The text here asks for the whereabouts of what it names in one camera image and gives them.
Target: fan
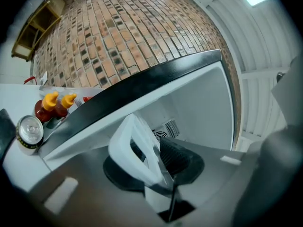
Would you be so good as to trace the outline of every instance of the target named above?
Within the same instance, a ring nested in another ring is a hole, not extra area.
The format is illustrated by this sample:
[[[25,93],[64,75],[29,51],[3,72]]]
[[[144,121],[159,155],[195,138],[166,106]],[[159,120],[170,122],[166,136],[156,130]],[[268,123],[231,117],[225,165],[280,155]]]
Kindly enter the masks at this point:
[[[160,142],[161,137],[168,137],[169,135],[164,131],[154,131],[154,136],[157,138],[157,140]]]

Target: white wall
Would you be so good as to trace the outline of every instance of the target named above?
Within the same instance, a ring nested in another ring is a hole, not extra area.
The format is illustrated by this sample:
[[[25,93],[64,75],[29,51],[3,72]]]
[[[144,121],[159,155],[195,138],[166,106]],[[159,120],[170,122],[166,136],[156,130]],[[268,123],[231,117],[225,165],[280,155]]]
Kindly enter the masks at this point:
[[[23,84],[30,77],[31,62],[11,57],[15,39],[6,40],[0,45],[0,83]]]
[[[222,70],[216,68],[170,96],[189,142],[231,149],[233,109]]]
[[[164,106],[165,101],[162,100],[164,97],[139,110],[140,115],[146,120],[151,130],[157,129],[163,123],[171,119],[171,106]]]

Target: black plastic part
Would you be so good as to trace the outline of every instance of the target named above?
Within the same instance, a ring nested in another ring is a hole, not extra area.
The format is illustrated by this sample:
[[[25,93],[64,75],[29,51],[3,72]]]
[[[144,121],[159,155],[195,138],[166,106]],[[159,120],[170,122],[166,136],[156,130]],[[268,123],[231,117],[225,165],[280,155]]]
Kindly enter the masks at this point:
[[[131,148],[143,162],[145,155],[133,142]],[[160,157],[175,185],[192,183],[203,171],[204,161],[196,153],[172,142],[169,138],[160,140]],[[126,173],[108,156],[103,164],[107,178],[118,188],[126,191],[144,192],[144,183]]]
[[[178,218],[181,218],[182,216],[184,216],[194,210],[195,210],[195,208],[189,202],[181,201],[181,202],[176,202],[174,204],[174,211],[172,212],[171,216],[170,216],[169,210],[163,211],[163,212],[159,213],[158,215],[165,222],[168,223],[168,222],[172,222]]]
[[[160,140],[160,156],[175,185],[192,183],[204,169],[204,161],[198,154],[166,137]]]
[[[0,110],[0,165],[16,137],[16,127],[5,109]]]
[[[131,148],[137,157],[143,162],[145,155],[133,142]],[[126,173],[120,166],[118,166],[113,159],[108,156],[103,164],[103,170],[106,177],[118,188],[125,191],[144,192],[144,182],[139,181],[128,173]]]
[[[258,167],[237,205],[234,227],[261,226],[257,223],[261,216],[266,213],[266,217],[278,219],[285,214],[285,208],[293,211],[287,224],[298,223],[292,219],[299,214],[296,208],[302,199],[302,132],[303,127],[288,126],[272,133],[262,143]]]
[[[276,82],[278,83],[282,79],[283,76],[284,76],[284,73],[278,72],[278,74],[276,75]]]

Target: red sauce bottle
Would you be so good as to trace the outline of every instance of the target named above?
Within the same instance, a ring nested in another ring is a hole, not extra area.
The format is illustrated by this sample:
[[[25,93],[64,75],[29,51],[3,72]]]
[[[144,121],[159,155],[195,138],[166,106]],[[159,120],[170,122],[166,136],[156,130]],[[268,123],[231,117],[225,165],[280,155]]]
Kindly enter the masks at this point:
[[[35,104],[35,116],[41,123],[48,122],[53,117],[52,110],[57,103],[58,92],[46,94],[43,100],[39,100]]]
[[[61,102],[57,102],[55,108],[53,109],[53,118],[61,119],[67,116],[68,109],[74,104],[74,99],[77,94],[73,93],[71,95],[65,95]]]

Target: condiment bottle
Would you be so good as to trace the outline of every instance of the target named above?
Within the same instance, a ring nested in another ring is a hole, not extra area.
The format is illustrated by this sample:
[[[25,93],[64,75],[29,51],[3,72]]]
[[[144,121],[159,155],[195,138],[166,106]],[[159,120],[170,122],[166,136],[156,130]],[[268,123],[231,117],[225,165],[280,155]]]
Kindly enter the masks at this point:
[[[55,108],[52,111],[52,119],[47,124],[47,128],[53,129],[64,117],[68,114],[68,109],[73,105],[74,99],[77,94],[65,95],[61,102],[57,102]]]
[[[83,101],[86,103],[87,101],[89,101],[92,98],[92,96],[84,96],[83,97]]]
[[[43,100],[39,100],[35,105],[35,116],[45,123],[51,120],[52,110],[57,103],[58,92],[46,94]]]

